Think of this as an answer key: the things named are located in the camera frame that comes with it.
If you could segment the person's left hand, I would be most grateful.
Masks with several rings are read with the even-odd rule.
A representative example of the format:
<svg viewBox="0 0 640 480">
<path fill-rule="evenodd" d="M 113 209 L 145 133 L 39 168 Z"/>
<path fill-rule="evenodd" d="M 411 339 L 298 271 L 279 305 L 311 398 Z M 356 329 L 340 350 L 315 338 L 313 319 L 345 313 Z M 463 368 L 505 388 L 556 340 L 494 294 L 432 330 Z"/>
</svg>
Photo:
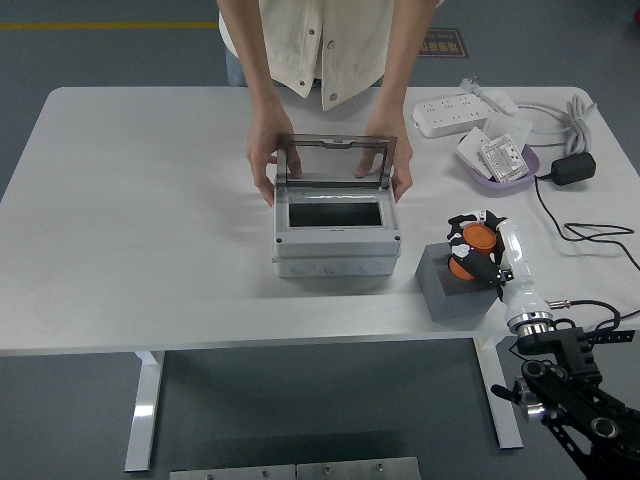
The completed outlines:
<svg viewBox="0 0 640 480">
<path fill-rule="evenodd" d="M 413 148 L 407 134 L 406 123 L 401 114 L 373 114 L 368 120 L 364 133 L 367 136 L 395 137 L 396 146 L 392 159 L 393 175 L 391 186 L 394 199 L 398 202 L 413 186 L 410 161 Z"/>
</svg>

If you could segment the person's right hand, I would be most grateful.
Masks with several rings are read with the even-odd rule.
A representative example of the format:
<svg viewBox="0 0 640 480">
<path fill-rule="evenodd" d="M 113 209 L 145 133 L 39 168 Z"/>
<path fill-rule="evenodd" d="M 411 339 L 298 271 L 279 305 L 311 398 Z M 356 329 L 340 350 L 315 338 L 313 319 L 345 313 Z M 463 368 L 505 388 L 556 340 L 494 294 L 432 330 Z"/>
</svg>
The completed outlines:
<svg viewBox="0 0 640 480">
<path fill-rule="evenodd" d="M 274 184 L 267 175 L 267 166 L 277 163 L 277 141 L 281 134 L 294 132 L 291 120 L 282 109 L 255 111 L 246 144 L 254 186 L 269 207 L 274 205 Z"/>
</svg>

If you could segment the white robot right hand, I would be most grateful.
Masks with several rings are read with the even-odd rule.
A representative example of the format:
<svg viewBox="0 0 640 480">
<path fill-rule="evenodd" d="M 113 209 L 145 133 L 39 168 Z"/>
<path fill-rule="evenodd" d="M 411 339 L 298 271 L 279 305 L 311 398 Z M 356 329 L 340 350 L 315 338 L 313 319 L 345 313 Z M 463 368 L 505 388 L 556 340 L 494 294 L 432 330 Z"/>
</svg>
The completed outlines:
<svg viewBox="0 0 640 480">
<path fill-rule="evenodd" d="M 495 288 L 512 333 L 525 327 L 549 330 L 551 308 L 536 292 L 515 223 L 489 210 L 456 215 L 448 223 L 451 272 Z"/>
</svg>

